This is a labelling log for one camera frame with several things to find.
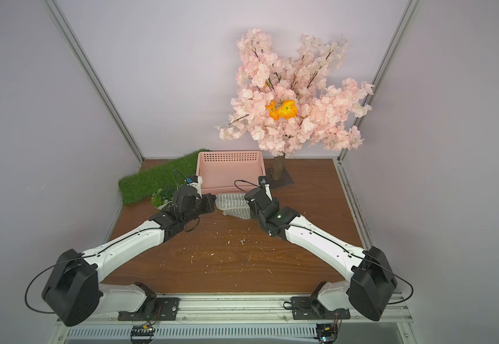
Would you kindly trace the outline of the grey striped square dishcloth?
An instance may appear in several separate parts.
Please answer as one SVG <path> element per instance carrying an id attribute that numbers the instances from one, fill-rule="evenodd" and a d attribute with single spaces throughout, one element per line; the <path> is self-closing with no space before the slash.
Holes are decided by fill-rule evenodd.
<path id="1" fill-rule="evenodd" d="M 215 206 L 225 216 L 251 219 L 250 208 L 243 193 L 221 193 L 217 195 Z"/>

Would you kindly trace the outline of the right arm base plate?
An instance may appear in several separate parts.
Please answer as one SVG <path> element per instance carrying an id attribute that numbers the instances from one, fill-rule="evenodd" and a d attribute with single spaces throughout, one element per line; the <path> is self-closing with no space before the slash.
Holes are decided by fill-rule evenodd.
<path id="1" fill-rule="evenodd" d="M 318 302 L 315 297 L 292 297 L 282 304 L 285 310 L 291 311 L 294 320 L 349 320 L 349 309 L 340 308 L 330 311 Z"/>

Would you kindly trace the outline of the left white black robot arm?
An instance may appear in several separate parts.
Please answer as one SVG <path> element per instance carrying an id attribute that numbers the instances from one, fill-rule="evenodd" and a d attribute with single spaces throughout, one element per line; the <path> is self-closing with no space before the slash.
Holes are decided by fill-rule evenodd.
<path id="1" fill-rule="evenodd" d="M 107 285 L 104 280 L 140 254 L 162 245 L 186 229 L 188 223 L 215 210 L 216 196 L 193 185 L 182 186 L 148 220 L 104 245 L 63 252 L 48 268 L 43 301 L 66 326 L 81 324 L 92 315 L 117 312 L 128 320 L 152 321 L 159 312 L 157 295 L 141 282 Z"/>

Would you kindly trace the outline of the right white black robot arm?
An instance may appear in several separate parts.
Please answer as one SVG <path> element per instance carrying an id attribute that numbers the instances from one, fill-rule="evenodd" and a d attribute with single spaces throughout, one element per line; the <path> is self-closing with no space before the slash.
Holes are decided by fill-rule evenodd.
<path id="1" fill-rule="evenodd" d="M 295 314 L 327 319 L 353 308 L 378 321 L 387 306 L 395 305 L 391 298 L 403 279 L 378 247 L 364 249 L 338 239 L 295 209 L 281 206 L 266 186 L 247 192 L 245 201 L 262 231 L 308 250 L 343 277 L 341 282 L 322 282 L 309 297 L 293 298 Z"/>

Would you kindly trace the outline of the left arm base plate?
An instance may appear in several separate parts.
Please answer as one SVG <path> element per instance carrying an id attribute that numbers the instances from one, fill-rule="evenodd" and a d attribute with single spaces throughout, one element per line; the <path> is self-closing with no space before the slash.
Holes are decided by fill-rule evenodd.
<path id="1" fill-rule="evenodd" d="M 180 298 L 149 298 L 136 312 L 119 312 L 118 321 L 175 321 Z"/>

